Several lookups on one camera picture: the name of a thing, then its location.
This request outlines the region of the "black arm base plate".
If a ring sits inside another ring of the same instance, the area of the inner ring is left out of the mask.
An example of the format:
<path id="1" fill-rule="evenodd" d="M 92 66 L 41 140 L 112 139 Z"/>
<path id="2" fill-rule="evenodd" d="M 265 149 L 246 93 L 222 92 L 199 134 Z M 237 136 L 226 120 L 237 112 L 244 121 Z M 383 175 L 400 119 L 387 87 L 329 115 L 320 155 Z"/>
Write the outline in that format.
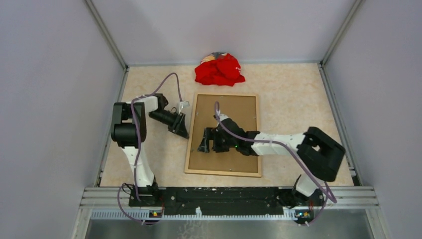
<path id="1" fill-rule="evenodd" d="M 167 187 L 154 196 L 133 197 L 130 207 L 159 207 L 166 216 L 193 215 L 200 209 L 205 216 L 282 215 L 294 207 L 322 206 L 322 192 L 309 198 L 291 187 Z"/>

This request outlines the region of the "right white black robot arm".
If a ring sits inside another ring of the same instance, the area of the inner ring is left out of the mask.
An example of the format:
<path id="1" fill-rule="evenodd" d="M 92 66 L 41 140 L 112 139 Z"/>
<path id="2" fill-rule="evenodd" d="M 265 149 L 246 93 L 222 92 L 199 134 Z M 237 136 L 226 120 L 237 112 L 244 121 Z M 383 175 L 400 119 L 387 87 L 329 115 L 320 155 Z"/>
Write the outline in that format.
<path id="1" fill-rule="evenodd" d="M 298 134 L 269 134 L 245 131 L 231 118 L 221 115 L 215 127 L 206 127 L 197 151 L 223 153 L 235 149 L 244 156 L 289 155 L 304 174 L 292 189 L 292 199 L 305 205 L 320 190 L 326 200 L 337 203 L 328 183 L 336 180 L 345 148 L 315 126 Z"/>

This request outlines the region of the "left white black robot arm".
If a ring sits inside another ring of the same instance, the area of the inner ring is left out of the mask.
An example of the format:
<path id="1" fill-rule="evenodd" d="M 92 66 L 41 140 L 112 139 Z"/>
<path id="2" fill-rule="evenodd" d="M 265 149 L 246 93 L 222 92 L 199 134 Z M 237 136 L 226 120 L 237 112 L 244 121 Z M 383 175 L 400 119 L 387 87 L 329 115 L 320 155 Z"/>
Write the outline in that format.
<path id="1" fill-rule="evenodd" d="M 124 152 L 132 170 L 133 197 L 148 206 L 158 203 L 160 193 L 143 146 L 147 139 L 146 117 L 164 124 L 169 132 L 177 136 L 189 138 L 186 114 L 180 109 L 167 110 L 167 105 L 167 98 L 156 93 L 135 98 L 131 102 L 114 103 L 112 108 L 111 139 Z"/>

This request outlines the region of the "wooden picture frame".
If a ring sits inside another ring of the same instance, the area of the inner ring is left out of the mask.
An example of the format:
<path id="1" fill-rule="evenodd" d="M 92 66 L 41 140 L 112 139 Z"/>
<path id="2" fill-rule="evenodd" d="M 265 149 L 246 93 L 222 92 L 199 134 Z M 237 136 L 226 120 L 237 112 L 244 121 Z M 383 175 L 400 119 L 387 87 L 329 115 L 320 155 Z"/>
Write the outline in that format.
<path id="1" fill-rule="evenodd" d="M 259 98 L 246 93 L 196 93 L 184 172 L 188 174 L 257 177 L 262 160 L 249 142 L 227 133 L 214 118 L 214 104 L 230 118 L 235 134 L 251 138 L 260 128 Z"/>

